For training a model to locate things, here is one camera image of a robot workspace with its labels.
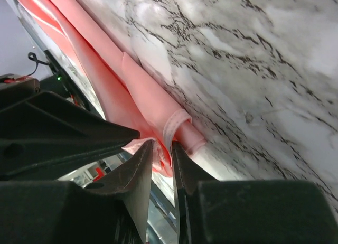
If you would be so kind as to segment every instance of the black plastic part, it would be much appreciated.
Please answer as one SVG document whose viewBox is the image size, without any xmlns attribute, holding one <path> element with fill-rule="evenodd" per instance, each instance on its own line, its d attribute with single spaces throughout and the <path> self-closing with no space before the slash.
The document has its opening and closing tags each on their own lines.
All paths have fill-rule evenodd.
<svg viewBox="0 0 338 244">
<path fill-rule="evenodd" d="M 62 81 L 58 80 L 57 76 L 49 76 L 40 81 L 41 91 L 54 92 L 57 95 L 60 95 L 62 98 L 69 98 L 70 93 L 67 91 L 66 87 L 63 85 Z"/>
<path fill-rule="evenodd" d="M 0 243 L 145 243 L 152 142 L 99 182 L 0 182 Z"/>
<path fill-rule="evenodd" d="M 97 112 L 96 108 L 87 100 L 83 92 L 80 88 L 74 83 L 74 81 L 70 78 L 69 74 L 65 71 L 63 67 L 60 66 L 55 57 L 48 51 L 44 51 L 46 58 L 49 62 L 49 67 L 52 70 L 55 78 L 61 78 L 61 83 L 67 88 L 69 94 L 73 95 L 74 100 L 86 109 L 89 112 L 99 116 L 100 114 Z"/>
<path fill-rule="evenodd" d="M 39 81 L 34 78 L 26 78 L 15 83 L 4 82 L 8 78 L 16 77 L 19 76 L 13 74 L 0 76 L 0 110 L 40 92 Z"/>
<path fill-rule="evenodd" d="M 172 146 L 179 244 L 337 243 L 320 190 L 305 181 L 220 182 Z"/>
<path fill-rule="evenodd" d="M 0 109 L 0 124 L 0 180 L 55 180 L 139 137 L 50 92 Z"/>
</svg>

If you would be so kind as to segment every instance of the rolled fabric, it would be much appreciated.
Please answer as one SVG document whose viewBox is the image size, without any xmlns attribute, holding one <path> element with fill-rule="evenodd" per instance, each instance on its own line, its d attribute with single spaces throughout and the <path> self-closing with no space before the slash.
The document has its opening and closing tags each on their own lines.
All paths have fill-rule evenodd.
<svg viewBox="0 0 338 244">
<path fill-rule="evenodd" d="M 174 137 L 190 155 L 205 143 L 191 116 L 115 45 L 76 0 L 18 1 L 88 77 L 105 118 L 140 131 L 140 139 L 124 150 L 133 154 L 144 141 L 153 140 L 153 170 L 172 176 Z"/>
</svg>

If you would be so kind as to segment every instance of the pink fabric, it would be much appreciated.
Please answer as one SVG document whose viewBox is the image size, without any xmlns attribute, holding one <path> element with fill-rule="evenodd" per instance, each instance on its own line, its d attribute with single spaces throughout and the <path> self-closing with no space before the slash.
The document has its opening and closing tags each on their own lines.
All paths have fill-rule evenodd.
<svg viewBox="0 0 338 244">
<path fill-rule="evenodd" d="M 18 0 L 89 78 L 106 119 L 140 131 L 124 147 L 154 141 L 153 170 L 172 176 L 174 137 L 188 154 L 205 143 L 191 117 L 127 53 L 120 51 L 76 0 Z"/>
</svg>

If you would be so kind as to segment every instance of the white marble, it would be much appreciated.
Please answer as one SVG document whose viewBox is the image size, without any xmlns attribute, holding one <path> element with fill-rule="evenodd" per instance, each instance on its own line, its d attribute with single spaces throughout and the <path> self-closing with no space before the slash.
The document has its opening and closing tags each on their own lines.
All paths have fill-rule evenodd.
<svg viewBox="0 0 338 244">
<path fill-rule="evenodd" d="M 223 180 L 306 179 L 338 211 L 338 0 L 78 0 L 192 116 Z"/>
</svg>

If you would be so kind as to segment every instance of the fabric fold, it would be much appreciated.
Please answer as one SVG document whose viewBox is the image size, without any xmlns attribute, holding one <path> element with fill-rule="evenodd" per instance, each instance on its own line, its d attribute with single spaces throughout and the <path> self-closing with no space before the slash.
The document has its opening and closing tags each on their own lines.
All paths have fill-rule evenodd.
<svg viewBox="0 0 338 244">
<path fill-rule="evenodd" d="M 205 140 L 191 116 L 127 53 L 123 53 L 76 0 L 18 0 L 38 25 L 85 74 L 107 121 L 140 131 L 124 150 L 154 141 L 153 170 L 172 176 L 170 146 L 188 154 Z"/>
</svg>

